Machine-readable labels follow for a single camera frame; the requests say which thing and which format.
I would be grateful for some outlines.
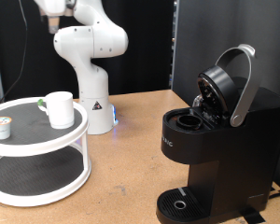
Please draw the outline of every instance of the drip tray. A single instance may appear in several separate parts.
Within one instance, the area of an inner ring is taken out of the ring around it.
[[[162,224],[208,223],[208,215],[189,188],[164,192],[158,199],[157,216]]]
[[[31,157],[0,159],[0,191],[35,196],[61,189],[83,172],[82,154],[74,147]]]

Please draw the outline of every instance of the wooden table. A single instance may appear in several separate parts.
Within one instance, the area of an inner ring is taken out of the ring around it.
[[[167,111],[188,105],[172,91],[110,96],[110,101],[116,106],[119,125],[109,133],[88,136],[92,171],[85,185],[49,205],[0,204],[0,224],[160,224],[158,197],[186,186],[189,171],[187,165],[162,154],[161,119]],[[280,224],[280,198],[269,200],[261,214],[267,223]],[[240,217],[225,223],[246,222]]]

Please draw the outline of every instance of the coffee machine lid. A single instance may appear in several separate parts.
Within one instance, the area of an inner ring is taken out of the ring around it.
[[[227,65],[240,54],[244,54],[249,63],[248,79],[241,95],[225,72]],[[259,89],[261,73],[254,72],[252,76],[252,62],[255,60],[255,50],[249,45],[241,44],[237,48],[226,50],[214,66],[198,76],[198,85],[203,99],[208,101],[212,109],[220,110],[221,114],[230,114],[232,127],[238,127],[243,123]]]

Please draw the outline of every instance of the warning label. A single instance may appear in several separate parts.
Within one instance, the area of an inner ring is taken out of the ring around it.
[[[103,108],[98,102],[95,102],[95,105],[93,106],[92,110],[98,110],[98,109],[103,109]]]

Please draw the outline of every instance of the two-tier stand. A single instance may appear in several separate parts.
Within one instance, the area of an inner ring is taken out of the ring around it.
[[[88,179],[88,116],[74,103],[75,124],[55,130],[37,98],[0,105],[0,117],[11,117],[11,136],[0,140],[0,203],[37,206],[56,202]]]

